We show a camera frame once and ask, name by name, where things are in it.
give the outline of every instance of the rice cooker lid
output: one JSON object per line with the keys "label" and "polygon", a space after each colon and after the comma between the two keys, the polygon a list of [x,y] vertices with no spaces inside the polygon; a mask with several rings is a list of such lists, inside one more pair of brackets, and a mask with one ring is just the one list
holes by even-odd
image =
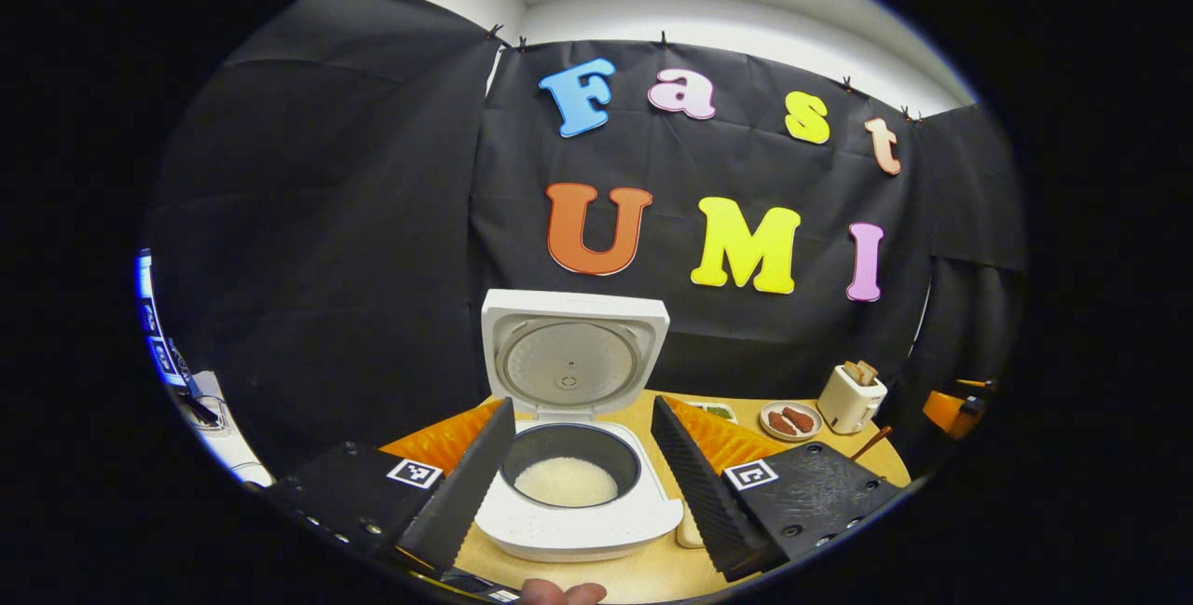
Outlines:
{"label": "rice cooker lid", "polygon": [[618,321],[527,320],[502,342],[495,376],[517,409],[539,418],[622,409],[647,383],[643,329]]}

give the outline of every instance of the colorful foam letter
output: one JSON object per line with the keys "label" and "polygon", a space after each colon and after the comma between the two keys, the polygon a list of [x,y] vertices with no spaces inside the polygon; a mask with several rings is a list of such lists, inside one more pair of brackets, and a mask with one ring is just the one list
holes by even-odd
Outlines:
{"label": "colorful foam letter", "polygon": [[895,132],[886,129],[886,121],[883,121],[882,117],[866,121],[866,130],[874,138],[874,158],[878,159],[878,167],[882,167],[883,172],[891,177],[898,174],[900,168],[903,167],[898,160],[895,160],[895,155],[891,155],[891,146],[898,143],[898,138],[895,138]]}
{"label": "colorful foam letter", "polygon": [[546,189],[551,199],[551,222],[546,233],[546,249],[551,258],[579,274],[614,274],[625,270],[638,253],[638,228],[642,210],[654,196],[647,190],[614,189],[608,198],[617,204],[613,245],[604,253],[585,246],[585,214],[596,199],[596,189],[583,184],[554,184]]}
{"label": "colorful foam letter", "polygon": [[799,227],[799,215],[775,206],[764,215],[762,223],[752,235],[737,202],[731,198],[703,198],[700,211],[707,218],[704,235],[704,258],[692,271],[692,283],[703,286],[723,286],[729,279],[722,268],[729,258],[737,288],[746,285],[755,266],[762,271],[754,278],[754,288],[762,292],[786,295],[796,290],[791,278],[791,245]]}
{"label": "colorful foam letter", "polygon": [[[538,87],[551,91],[555,104],[563,116],[563,125],[560,125],[560,134],[564,138],[574,137],[576,134],[587,132],[594,128],[600,128],[608,122],[608,112],[593,109],[588,100],[596,100],[600,104],[608,104],[613,99],[613,92],[608,89],[608,84],[601,75],[610,75],[617,70],[613,62],[605,57],[596,57],[592,62],[583,62],[573,66],[571,69],[563,69],[558,74],[550,74],[538,82]],[[581,84],[580,79],[587,78],[587,84]]]}
{"label": "colorful foam letter", "polygon": [[828,107],[817,95],[808,92],[790,92],[787,104],[787,132],[805,142],[823,143],[828,141]]}
{"label": "colorful foam letter", "polygon": [[[690,69],[663,69],[659,73],[661,84],[647,91],[647,99],[663,111],[682,111],[687,117],[707,121],[716,116],[712,109],[712,81]],[[686,84],[674,84],[673,81]]]}
{"label": "colorful foam letter", "polygon": [[883,295],[878,289],[878,242],[883,239],[883,228],[853,223],[849,234],[858,248],[853,255],[853,283],[845,295],[854,302],[876,302]]}

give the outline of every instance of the chopsticks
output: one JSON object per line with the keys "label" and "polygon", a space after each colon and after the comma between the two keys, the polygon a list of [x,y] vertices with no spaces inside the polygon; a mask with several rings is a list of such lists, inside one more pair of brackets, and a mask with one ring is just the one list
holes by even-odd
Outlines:
{"label": "chopsticks", "polygon": [[882,442],[883,438],[885,438],[890,433],[891,433],[891,427],[890,426],[886,426],[885,428],[878,431],[878,434],[876,434],[872,438],[870,438],[870,440],[865,444],[865,446],[863,446],[861,449],[859,449],[857,453],[854,453],[852,457],[849,457],[849,461],[857,461],[859,456],[861,456],[863,453],[865,453],[866,451],[869,451],[871,446],[873,446],[873,445],[878,444],[879,442]]}

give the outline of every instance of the inner lid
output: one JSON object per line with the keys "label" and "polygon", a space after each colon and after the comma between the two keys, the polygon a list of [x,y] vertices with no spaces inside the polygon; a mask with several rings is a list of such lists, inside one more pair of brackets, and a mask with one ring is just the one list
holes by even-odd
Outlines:
{"label": "inner lid", "polygon": [[515,397],[582,410],[633,393],[642,362],[623,326],[533,322],[520,326],[497,357],[497,377]]}

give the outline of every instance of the orange letter u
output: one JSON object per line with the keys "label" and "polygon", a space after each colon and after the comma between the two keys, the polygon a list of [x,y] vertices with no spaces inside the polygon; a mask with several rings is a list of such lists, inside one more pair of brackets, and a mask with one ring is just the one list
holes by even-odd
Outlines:
{"label": "orange letter u", "polygon": [[617,204],[617,226],[613,245],[604,253],[585,246],[585,215],[588,204],[596,199],[596,189],[583,184],[554,184],[546,189],[551,199],[551,223],[546,233],[546,249],[565,270],[579,274],[617,274],[625,270],[638,253],[638,228],[642,210],[654,200],[651,193],[638,189],[614,189],[608,193]]}

